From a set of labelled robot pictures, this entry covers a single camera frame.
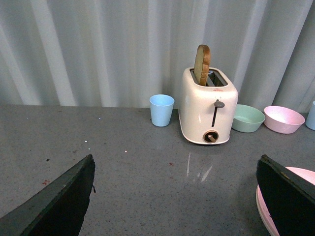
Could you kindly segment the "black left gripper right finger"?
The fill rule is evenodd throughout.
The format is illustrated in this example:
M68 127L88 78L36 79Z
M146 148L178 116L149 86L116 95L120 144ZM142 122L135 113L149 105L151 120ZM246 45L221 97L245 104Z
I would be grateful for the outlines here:
M315 234L315 185L267 155L257 163L256 179L281 236Z

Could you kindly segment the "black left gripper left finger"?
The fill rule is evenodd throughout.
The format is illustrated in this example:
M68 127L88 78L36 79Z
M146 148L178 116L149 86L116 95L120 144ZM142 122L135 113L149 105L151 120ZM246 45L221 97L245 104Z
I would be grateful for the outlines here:
M95 162L87 155L0 219L2 236L77 236L87 212Z

